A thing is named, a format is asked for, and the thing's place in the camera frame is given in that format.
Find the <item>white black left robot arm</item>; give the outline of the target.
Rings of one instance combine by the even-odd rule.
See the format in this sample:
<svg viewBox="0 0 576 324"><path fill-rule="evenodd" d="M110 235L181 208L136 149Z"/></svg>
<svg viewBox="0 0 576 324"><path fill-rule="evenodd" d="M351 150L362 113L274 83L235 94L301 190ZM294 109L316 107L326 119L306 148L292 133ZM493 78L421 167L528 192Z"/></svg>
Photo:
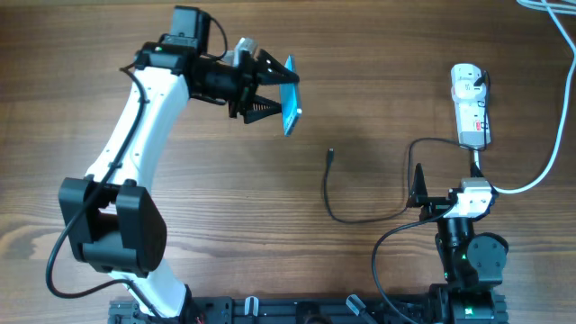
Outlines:
<svg viewBox="0 0 576 324"><path fill-rule="evenodd" d="M249 38L219 56L208 51L214 17L177 6L170 31L148 42L124 68L129 99L112 136L82 178L58 192L65 222L60 243L75 259L108 274L133 296L124 320L203 323L190 288L165 260L167 225L150 191L167 136L191 100L224 105L252 123L280 114L291 134L301 116L295 61L276 60Z"/></svg>

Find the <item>blue Galaxy smartphone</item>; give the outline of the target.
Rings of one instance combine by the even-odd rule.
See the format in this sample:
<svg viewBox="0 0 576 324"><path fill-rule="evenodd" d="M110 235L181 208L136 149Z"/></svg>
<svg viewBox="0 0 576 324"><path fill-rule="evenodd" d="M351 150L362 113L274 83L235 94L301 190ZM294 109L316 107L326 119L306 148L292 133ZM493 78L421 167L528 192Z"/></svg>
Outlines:
<svg viewBox="0 0 576 324"><path fill-rule="evenodd" d="M280 85L283 133L290 137L302 116L302 100L297 83Z"/></svg>

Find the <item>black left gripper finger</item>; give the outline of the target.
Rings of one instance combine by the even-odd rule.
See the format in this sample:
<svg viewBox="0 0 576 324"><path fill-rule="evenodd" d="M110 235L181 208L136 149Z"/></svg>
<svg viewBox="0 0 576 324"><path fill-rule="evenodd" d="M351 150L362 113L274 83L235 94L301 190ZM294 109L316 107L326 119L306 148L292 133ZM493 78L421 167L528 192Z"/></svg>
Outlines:
<svg viewBox="0 0 576 324"><path fill-rule="evenodd" d="M255 95L253 100L246 105L242 116L244 123L250 124L281 112L282 105L280 103Z"/></svg>
<svg viewBox="0 0 576 324"><path fill-rule="evenodd" d="M261 49L256 58L256 80L261 86L297 84L299 76L282 65L266 50Z"/></svg>

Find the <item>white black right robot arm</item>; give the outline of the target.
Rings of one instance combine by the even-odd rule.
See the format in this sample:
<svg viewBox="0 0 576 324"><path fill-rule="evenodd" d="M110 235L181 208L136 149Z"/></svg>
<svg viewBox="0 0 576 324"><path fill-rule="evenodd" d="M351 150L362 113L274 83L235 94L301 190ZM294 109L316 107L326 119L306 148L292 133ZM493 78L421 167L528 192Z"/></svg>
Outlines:
<svg viewBox="0 0 576 324"><path fill-rule="evenodd" d="M435 244L445 282L427 293L428 323L507 323L505 297L494 291L503 282L509 252L500 235L474 232L473 224L490 213L498 193L471 166L471 176L446 197L428 194L421 164L415 167L406 206L420 208L419 219L436 224Z"/></svg>

